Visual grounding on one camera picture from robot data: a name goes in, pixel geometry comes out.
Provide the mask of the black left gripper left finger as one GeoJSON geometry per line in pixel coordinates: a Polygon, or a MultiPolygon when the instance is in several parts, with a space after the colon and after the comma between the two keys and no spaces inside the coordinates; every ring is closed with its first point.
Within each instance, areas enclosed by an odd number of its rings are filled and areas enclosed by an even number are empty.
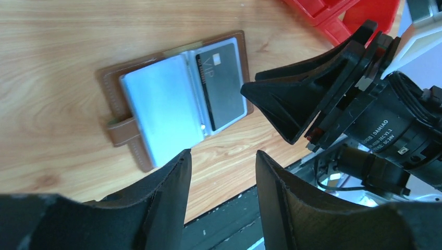
{"type": "Polygon", "coordinates": [[[1,195],[1,249],[178,249],[191,151],[100,201],[58,194],[1,195]]]}

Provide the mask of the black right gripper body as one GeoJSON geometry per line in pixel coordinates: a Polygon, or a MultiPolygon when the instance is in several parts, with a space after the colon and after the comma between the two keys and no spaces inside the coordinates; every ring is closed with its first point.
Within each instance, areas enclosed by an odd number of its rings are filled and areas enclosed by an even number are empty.
{"type": "Polygon", "coordinates": [[[304,61],[311,97],[309,149],[329,148],[345,134],[371,154],[342,172],[373,193],[408,196],[410,176],[441,190],[441,90],[421,90],[405,74],[387,72],[400,39],[358,31],[332,50],[304,61]]]}

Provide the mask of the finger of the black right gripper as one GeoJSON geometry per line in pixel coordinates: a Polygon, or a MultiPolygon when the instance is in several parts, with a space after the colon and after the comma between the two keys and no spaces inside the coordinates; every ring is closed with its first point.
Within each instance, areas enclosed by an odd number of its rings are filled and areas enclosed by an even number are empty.
{"type": "Polygon", "coordinates": [[[248,82],[240,93],[255,105],[279,135],[293,145],[317,114],[317,107],[341,73],[349,73],[364,50],[350,49],[329,67],[299,81],[248,82]]]}
{"type": "Polygon", "coordinates": [[[331,50],[310,59],[258,72],[255,75],[255,82],[299,81],[302,77],[308,77],[309,74],[316,74],[329,67],[338,57],[343,56],[345,51],[350,49],[364,50],[365,44],[374,34],[377,26],[375,21],[367,20],[357,28],[353,35],[331,50]]]}

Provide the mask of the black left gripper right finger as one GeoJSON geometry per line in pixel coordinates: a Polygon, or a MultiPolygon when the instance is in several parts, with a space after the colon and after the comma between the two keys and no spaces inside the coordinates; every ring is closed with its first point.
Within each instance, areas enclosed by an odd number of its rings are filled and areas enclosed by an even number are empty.
{"type": "Polygon", "coordinates": [[[355,204],[256,153],[266,249],[441,249],[441,203],[355,204]]]}

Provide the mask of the brown leather card holder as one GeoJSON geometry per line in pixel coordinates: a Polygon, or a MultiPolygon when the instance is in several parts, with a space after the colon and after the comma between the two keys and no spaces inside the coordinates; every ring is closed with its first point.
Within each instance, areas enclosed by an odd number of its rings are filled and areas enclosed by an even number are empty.
{"type": "Polygon", "coordinates": [[[127,145],[143,172],[164,166],[182,150],[222,132],[211,131],[194,55],[228,39],[237,41],[244,85],[250,74],[243,30],[97,71],[113,114],[106,126],[109,139],[114,147],[127,145]]]}

